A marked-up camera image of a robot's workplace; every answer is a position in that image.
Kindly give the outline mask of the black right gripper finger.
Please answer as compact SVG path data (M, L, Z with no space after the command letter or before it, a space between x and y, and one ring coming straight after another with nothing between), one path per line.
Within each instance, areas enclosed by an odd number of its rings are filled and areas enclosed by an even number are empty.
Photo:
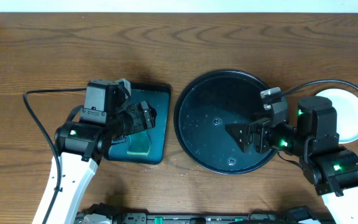
M225 130L232 137L244 137L252 134L250 125L245 123L226 124Z
M239 146L239 149L242 152L252 152L254 150L254 145L251 143L248 143L246 137L236 138L235 142Z

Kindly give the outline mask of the green yellow sponge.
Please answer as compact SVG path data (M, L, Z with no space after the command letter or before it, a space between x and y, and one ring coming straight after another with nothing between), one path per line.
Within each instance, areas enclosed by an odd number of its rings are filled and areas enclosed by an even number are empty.
M151 142L147 131L142 131L129 136L127 153L130 155L147 156L150 153Z

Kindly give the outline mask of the white plate with blue stain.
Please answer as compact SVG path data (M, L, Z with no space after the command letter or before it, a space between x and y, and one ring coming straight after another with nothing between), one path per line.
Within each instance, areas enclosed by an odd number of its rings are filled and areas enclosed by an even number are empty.
M323 90L316 96L330 99L337 112L339 143L347 144L358 140L358 97L337 88Z

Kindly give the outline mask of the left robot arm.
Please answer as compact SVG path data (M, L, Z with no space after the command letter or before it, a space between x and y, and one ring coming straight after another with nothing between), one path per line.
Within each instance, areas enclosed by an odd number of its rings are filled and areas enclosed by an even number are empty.
M73 223L86 188L112 141L154 128L157 117L146 101L121 111L80 111L79 121L68 119L55 133L50 175L34 223Z

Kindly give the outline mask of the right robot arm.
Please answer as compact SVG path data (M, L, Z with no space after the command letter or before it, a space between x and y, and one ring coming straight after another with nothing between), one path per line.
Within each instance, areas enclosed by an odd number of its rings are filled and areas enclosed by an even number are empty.
M331 100L310 96L298 102L297 126L285 121L287 103L248 124L227 124L243 152L284 152L324 200L336 223L358 223L358 156L339 144L337 111Z

